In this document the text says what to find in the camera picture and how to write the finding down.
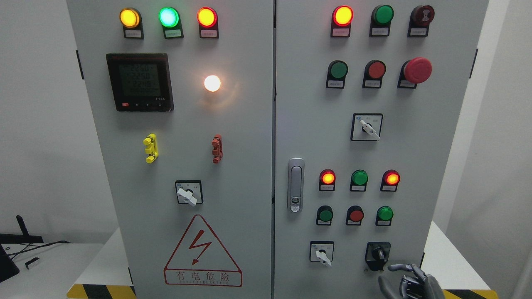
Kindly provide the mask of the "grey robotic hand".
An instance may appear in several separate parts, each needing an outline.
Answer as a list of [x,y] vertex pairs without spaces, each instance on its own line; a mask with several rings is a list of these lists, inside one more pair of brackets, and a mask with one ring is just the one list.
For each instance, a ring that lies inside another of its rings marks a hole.
[[389,271],[410,271],[414,277],[402,276],[399,293],[395,293],[390,281],[378,277],[378,284],[382,295],[386,299],[444,299],[445,295],[439,282],[430,274],[426,274],[415,264],[395,264],[388,266]]

